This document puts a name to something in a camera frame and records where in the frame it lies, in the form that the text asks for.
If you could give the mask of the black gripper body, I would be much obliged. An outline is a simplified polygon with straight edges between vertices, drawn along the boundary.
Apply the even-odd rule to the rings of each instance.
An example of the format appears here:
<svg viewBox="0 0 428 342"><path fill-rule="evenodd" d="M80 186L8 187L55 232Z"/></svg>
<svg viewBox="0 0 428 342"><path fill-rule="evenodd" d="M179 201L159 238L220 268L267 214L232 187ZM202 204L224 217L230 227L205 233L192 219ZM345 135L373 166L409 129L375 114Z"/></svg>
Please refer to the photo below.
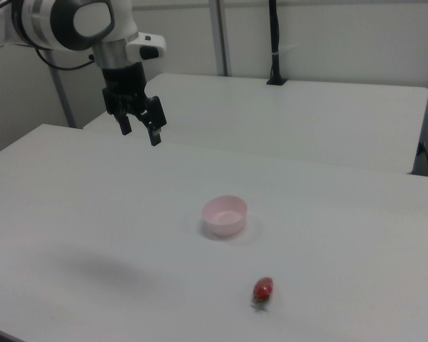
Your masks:
<svg viewBox="0 0 428 342"><path fill-rule="evenodd" d="M145 93L146 75L142 62L125 68L101 69L106 87L103 98L111 115L148 113L149 99Z"/></svg>

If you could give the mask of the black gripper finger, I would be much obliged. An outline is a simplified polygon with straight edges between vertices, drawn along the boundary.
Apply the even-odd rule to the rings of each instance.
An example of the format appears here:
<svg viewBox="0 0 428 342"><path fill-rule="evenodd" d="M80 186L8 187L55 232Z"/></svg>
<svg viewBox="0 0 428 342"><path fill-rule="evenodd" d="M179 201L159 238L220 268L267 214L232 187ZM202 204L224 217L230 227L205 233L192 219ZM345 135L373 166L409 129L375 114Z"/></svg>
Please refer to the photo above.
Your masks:
<svg viewBox="0 0 428 342"><path fill-rule="evenodd" d="M167 124L165 113L158 96L144 101L144 111L138 115L138 120L145 125L152 146L161 143L161 128Z"/></svg>
<svg viewBox="0 0 428 342"><path fill-rule="evenodd" d="M132 128L128 119L128 113L122 104L118 103L113 106L113 116L120 126L122 135L131 133Z"/></svg>

